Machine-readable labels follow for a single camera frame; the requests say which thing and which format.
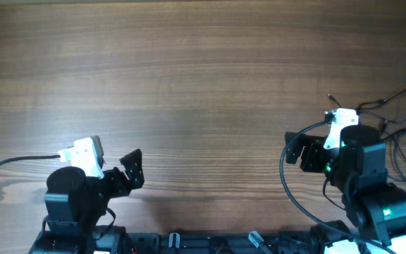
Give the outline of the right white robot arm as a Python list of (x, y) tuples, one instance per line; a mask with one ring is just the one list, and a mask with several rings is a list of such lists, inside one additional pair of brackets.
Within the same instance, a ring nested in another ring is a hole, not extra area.
[(324, 137), (307, 135), (311, 128), (285, 134), (285, 148), (279, 169), (300, 164), (303, 171), (323, 174), (341, 192), (347, 218), (357, 233), (331, 226), (302, 212), (329, 231), (356, 238), (387, 253), (406, 251), (406, 192), (388, 181), (386, 144), (371, 126), (344, 127), (331, 152), (323, 146)]

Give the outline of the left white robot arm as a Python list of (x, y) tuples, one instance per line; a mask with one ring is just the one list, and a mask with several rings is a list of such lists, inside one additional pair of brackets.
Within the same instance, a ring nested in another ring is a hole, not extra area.
[(100, 217), (115, 212), (112, 198), (127, 197), (144, 184), (142, 151), (120, 159), (124, 171), (114, 167), (103, 177), (86, 176), (80, 167), (63, 167), (49, 175), (45, 204), (48, 215), (30, 253), (92, 254), (137, 253), (124, 226), (99, 226)]

